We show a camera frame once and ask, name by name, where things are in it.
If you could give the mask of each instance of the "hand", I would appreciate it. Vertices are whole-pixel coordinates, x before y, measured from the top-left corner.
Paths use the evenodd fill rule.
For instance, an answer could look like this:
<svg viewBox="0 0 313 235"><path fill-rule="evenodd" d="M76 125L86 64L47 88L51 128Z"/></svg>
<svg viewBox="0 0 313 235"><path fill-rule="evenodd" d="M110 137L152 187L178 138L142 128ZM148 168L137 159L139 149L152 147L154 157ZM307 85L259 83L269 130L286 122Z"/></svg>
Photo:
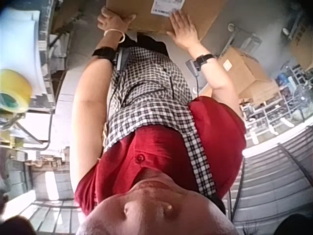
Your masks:
<svg viewBox="0 0 313 235"><path fill-rule="evenodd" d="M181 11L172 12L170 20L175 33L166 32L175 44L184 50L189 50L200 43L196 27L190 17Z"/></svg>
<svg viewBox="0 0 313 235"><path fill-rule="evenodd" d="M115 28L126 33L130 23L136 18L136 15L130 15L122 19L119 15L109 11L105 7L101 9L101 15L98 16L98 28L106 31Z"/></svg>

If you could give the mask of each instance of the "roll of tape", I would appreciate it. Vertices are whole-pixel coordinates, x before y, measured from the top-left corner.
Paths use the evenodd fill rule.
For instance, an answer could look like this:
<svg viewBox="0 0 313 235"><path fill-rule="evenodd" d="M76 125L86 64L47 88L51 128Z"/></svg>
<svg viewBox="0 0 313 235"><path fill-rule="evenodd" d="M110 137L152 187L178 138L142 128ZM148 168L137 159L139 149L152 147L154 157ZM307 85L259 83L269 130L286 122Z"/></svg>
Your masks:
<svg viewBox="0 0 313 235"><path fill-rule="evenodd" d="M0 70L0 108L12 113L28 110L32 88L29 82L13 70Z"/></svg>

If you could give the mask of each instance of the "brown cardboard box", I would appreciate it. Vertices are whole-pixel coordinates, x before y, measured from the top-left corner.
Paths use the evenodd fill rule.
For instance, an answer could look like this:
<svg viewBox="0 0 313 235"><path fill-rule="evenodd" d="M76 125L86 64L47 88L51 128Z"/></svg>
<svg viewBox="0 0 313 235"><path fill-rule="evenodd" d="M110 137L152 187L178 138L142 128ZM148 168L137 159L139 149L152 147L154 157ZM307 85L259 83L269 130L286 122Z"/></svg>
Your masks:
<svg viewBox="0 0 313 235"><path fill-rule="evenodd" d="M262 103L279 91L259 62L239 49L230 47L219 62L234 82L239 98L252 98L254 103Z"/></svg>
<svg viewBox="0 0 313 235"><path fill-rule="evenodd" d="M313 68L313 26L300 24L291 42L291 51L304 71Z"/></svg>
<svg viewBox="0 0 313 235"><path fill-rule="evenodd" d="M166 34L173 31L168 17L151 13L154 0L107 0L107 8L122 17L137 14L130 30ZM185 0L182 11L188 13L202 39L222 10L226 0Z"/></svg>

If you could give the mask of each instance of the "checkered apron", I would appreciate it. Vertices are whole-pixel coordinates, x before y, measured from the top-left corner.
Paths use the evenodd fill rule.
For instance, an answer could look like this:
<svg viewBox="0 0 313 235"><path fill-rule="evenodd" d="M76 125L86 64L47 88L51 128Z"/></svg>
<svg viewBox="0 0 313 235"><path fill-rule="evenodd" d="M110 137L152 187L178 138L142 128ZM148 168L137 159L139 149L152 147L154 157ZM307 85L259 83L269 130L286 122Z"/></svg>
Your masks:
<svg viewBox="0 0 313 235"><path fill-rule="evenodd" d="M199 192L216 192L210 167L188 108L192 100L179 68L165 55L131 47L125 71L113 71L105 151L141 126L163 125L182 135Z"/></svg>

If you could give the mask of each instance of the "wristwatch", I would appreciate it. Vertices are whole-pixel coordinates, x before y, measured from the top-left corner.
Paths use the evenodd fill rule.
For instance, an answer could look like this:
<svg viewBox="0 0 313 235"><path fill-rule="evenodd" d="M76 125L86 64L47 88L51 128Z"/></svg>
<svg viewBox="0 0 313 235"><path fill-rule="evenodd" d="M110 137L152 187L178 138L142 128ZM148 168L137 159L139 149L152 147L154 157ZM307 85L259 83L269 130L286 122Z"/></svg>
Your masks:
<svg viewBox="0 0 313 235"><path fill-rule="evenodd" d="M94 51L92 56L98 56L99 59L108 59L114 64L116 51L111 47L102 47Z"/></svg>
<svg viewBox="0 0 313 235"><path fill-rule="evenodd" d="M200 71L201 66L206 64L208 59L212 59L212 58L215 58L215 56L212 54L199 56L195 61L195 66L196 66L197 70Z"/></svg>

